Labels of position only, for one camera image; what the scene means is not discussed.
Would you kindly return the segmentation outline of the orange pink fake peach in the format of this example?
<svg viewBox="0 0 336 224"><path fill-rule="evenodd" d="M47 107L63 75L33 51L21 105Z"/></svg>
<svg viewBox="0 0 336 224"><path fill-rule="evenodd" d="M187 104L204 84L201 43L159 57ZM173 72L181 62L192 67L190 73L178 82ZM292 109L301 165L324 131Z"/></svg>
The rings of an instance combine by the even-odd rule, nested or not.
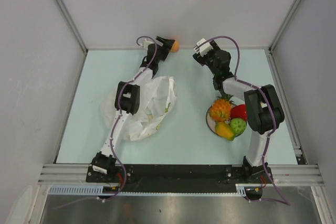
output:
<svg viewBox="0 0 336 224"><path fill-rule="evenodd" d="M170 52L175 53L175 52L178 52L179 49L180 49L180 44L177 40L175 40L171 49L170 49Z"/></svg>

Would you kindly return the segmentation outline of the orange fake pineapple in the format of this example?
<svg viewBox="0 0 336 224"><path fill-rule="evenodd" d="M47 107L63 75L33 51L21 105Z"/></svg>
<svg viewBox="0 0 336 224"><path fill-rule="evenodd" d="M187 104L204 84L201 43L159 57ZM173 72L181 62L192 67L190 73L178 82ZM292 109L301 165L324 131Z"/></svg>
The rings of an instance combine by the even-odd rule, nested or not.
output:
<svg viewBox="0 0 336 224"><path fill-rule="evenodd" d="M215 122L226 122L230 119L232 110L232 95L217 96L209 109L209 115Z"/></svg>

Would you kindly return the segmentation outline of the white plastic bag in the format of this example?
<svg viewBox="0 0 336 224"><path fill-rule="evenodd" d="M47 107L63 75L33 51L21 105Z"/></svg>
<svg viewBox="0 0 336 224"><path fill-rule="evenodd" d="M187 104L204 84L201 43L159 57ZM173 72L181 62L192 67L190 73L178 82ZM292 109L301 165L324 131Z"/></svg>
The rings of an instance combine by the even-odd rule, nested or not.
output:
<svg viewBox="0 0 336 224"><path fill-rule="evenodd" d="M122 139L139 141L157 132L162 120L175 106L176 85L173 77L161 76L141 88L140 107L125 124Z"/></svg>

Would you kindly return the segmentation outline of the red fake pepper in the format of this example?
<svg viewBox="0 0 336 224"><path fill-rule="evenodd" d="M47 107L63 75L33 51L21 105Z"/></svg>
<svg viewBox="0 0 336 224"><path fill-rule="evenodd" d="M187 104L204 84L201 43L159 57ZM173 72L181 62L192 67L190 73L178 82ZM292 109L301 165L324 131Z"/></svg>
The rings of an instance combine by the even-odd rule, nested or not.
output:
<svg viewBox="0 0 336 224"><path fill-rule="evenodd" d="M231 109L230 118L231 119L240 118L243 119L244 121L247 121L246 106L244 104L234 106Z"/></svg>

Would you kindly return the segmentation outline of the green fake fruit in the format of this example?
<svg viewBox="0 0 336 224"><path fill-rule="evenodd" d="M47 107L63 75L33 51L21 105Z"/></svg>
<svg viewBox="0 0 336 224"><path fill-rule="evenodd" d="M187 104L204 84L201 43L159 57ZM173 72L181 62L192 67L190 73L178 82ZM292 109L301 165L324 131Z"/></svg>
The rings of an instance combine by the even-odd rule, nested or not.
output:
<svg viewBox="0 0 336 224"><path fill-rule="evenodd" d="M246 122L241 118L234 118L230 121L230 127L236 136L243 134L246 129Z"/></svg>

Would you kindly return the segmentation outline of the orange green fake papaya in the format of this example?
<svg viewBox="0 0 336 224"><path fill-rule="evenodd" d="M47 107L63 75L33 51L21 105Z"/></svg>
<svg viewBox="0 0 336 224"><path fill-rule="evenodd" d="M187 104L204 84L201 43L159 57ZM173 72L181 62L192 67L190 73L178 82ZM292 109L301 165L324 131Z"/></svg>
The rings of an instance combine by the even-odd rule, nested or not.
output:
<svg viewBox="0 0 336 224"><path fill-rule="evenodd" d="M235 133L232 128L225 122L217 122L215 125L215 133L227 139L228 141L233 141L235 138Z"/></svg>

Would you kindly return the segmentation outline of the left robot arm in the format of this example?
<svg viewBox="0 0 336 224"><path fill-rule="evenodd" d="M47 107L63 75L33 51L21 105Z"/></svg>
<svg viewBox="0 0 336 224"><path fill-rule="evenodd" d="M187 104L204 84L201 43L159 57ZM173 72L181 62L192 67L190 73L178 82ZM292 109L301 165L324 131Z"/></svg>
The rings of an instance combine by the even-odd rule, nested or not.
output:
<svg viewBox="0 0 336 224"><path fill-rule="evenodd" d="M178 51L178 42L141 36L136 43L146 49L146 56L131 80L118 83L115 100L107 97L103 103L105 121L111 129L101 150L89 165L87 182L111 182L118 178L123 183L127 175L125 167L118 171L116 166L120 161L117 154L121 142L139 141L154 134L176 104L173 77L156 77L156 73L159 63L165 61L169 53Z"/></svg>

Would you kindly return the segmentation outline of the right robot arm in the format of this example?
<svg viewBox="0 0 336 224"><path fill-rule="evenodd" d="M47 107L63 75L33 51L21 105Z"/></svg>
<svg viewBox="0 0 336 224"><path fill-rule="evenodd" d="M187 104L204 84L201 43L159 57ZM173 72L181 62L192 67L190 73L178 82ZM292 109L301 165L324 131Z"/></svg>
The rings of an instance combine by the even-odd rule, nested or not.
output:
<svg viewBox="0 0 336 224"><path fill-rule="evenodd" d="M213 74L214 89L223 98L236 97L246 106L247 123L252 133L247 155L243 158L242 176L245 181L254 183L262 174L270 173L266 163L269 142L285 119L276 89L270 84L259 87L239 80L237 73L230 70L230 53L220 49L214 38L201 39L194 50L193 58Z"/></svg>

